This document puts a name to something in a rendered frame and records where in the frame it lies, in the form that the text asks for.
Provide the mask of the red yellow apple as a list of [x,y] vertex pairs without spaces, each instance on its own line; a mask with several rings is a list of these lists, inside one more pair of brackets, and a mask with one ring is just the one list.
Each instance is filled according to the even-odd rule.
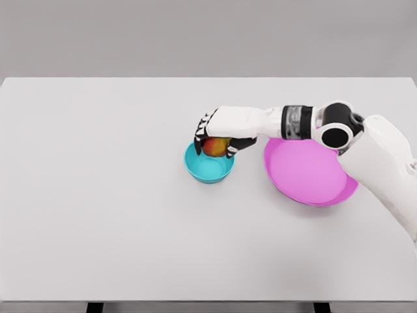
[[202,140],[201,150],[209,157],[224,157],[230,140],[230,138],[205,138]]

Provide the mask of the blue bowl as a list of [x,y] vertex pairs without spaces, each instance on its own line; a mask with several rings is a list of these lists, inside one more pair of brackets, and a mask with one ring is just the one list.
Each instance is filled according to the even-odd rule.
[[184,165],[188,173],[197,181],[214,184],[225,179],[231,173],[235,165],[235,158],[211,157],[204,153],[198,155],[194,144],[191,143],[184,152]]

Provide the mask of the pink plate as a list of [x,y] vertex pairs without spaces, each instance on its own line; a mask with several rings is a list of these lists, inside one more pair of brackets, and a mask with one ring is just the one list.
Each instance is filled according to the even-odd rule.
[[263,160],[273,185],[288,198],[306,205],[339,204],[349,199],[359,185],[342,169],[336,151],[313,140],[271,138]]

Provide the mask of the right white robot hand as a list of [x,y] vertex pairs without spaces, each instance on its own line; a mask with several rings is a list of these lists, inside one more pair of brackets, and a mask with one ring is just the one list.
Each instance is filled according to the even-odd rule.
[[263,110],[258,108],[222,106],[201,118],[194,135],[194,148],[201,154],[206,138],[230,138],[226,157],[232,158],[239,151],[257,141]]

